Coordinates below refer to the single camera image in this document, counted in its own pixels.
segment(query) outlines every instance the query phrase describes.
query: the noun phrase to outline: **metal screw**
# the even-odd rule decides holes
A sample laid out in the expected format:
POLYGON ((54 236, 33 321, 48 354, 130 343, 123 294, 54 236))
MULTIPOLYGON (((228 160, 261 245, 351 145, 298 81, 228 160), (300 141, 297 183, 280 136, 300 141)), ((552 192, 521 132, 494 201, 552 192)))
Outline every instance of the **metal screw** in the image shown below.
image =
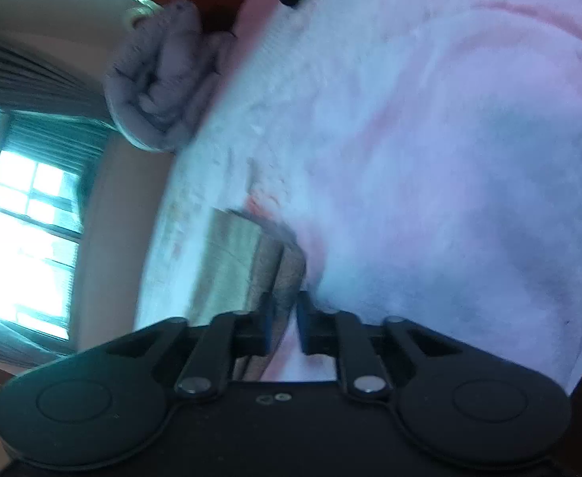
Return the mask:
POLYGON ((386 387, 386 381, 378 376, 367 374, 356 378, 353 385, 358 391, 372 393, 384 389, 386 387))
POLYGON ((271 405, 273 404, 273 396, 270 394, 261 394, 260 396, 256 397, 255 401, 260 405, 271 405))
POLYGON ((200 394, 211 389, 211 382, 203 376, 190 376, 178 382, 178 388, 187 394, 200 394))

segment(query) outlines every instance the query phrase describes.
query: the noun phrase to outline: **gray curtain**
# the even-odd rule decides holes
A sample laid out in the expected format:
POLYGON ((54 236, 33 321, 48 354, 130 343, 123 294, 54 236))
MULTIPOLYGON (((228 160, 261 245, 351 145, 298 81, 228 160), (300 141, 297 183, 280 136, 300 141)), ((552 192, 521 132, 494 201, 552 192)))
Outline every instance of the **gray curtain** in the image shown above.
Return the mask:
MULTIPOLYGON (((114 131, 103 94, 80 78, 0 41, 0 110, 13 119, 4 149, 77 173, 85 207, 95 166, 114 131)), ((0 321, 0 361, 31 367, 58 357, 0 321)))
POLYGON ((112 123, 101 93, 79 78, 0 41, 0 109, 112 123))

